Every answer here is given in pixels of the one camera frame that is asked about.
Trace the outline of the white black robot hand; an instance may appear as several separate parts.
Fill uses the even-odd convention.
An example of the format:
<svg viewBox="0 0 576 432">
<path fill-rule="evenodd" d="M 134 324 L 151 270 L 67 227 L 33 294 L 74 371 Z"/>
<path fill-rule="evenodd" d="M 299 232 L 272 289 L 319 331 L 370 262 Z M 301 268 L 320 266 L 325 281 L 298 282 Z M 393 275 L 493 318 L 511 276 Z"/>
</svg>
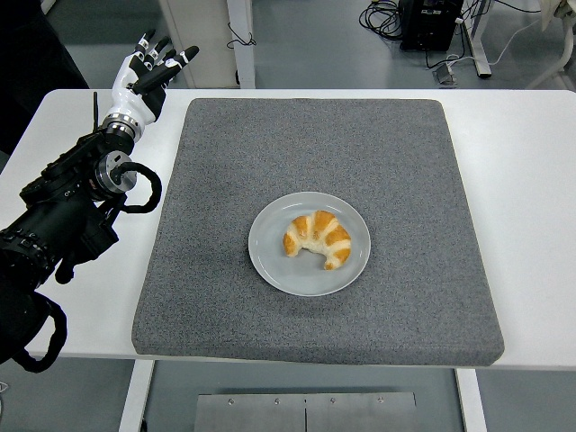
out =
<svg viewBox="0 0 576 432">
<path fill-rule="evenodd" d="M 112 85 L 108 112 L 131 117 L 141 128 L 158 119 L 168 84 L 200 51 L 193 45 L 177 52 L 167 36 L 153 44 L 155 32 L 146 31 L 122 62 Z"/>
</svg>

